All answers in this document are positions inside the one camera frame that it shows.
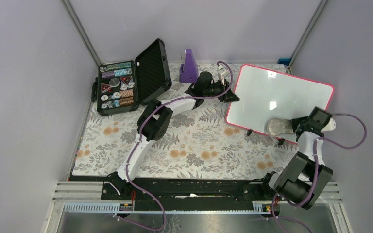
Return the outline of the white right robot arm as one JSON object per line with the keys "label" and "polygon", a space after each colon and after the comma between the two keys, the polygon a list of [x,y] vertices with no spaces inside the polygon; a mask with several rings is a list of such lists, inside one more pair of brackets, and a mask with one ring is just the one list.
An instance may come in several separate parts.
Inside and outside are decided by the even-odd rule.
{"label": "white right robot arm", "polygon": [[298,151],[283,171],[264,176],[259,187],[260,196],[271,200],[278,194],[295,207],[311,208],[333,175],[333,170],[322,160],[321,147],[323,130],[333,130],[335,125],[332,114],[319,107],[305,117],[270,119],[267,133],[270,136],[295,135]]}

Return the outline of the grey glitter eraser mitt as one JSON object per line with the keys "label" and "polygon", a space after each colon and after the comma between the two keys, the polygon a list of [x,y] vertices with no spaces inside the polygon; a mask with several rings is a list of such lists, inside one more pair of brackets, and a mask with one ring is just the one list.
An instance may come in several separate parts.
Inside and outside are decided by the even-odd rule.
{"label": "grey glitter eraser mitt", "polygon": [[266,132],[270,136],[294,134],[291,120],[282,118],[271,118],[266,125]]}

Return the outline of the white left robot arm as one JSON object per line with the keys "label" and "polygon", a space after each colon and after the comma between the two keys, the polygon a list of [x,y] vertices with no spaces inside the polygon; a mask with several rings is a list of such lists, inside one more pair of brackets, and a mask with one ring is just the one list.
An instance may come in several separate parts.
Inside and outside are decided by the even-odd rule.
{"label": "white left robot arm", "polygon": [[109,185],[117,198],[124,200],[131,194],[128,182],[137,173],[140,162],[154,143],[166,133],[171,118],[182,112],[194,110],[205,100],[218,99],[222,103],[238,102],[240,98],[231,90],[231,83],[222,74],[213,82],[211,73],[203,71],[186,92],[167,102],[153,99],[137,122],[137,135],[125,162],[116,172],[110,174]]}

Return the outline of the pink framed whiteboard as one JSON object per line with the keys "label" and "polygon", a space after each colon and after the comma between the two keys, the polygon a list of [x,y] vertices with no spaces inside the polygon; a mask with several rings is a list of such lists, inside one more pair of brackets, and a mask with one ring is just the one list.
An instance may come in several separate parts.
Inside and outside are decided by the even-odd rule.
{"label": "pink framed whiteboard", "polygon": [[229,105],[226,122],[267,135],[272,118],[291,120],[308,116],[314,107],[327,109],[334,87],[330,84],[244,64],[234,88],[240,98]]}

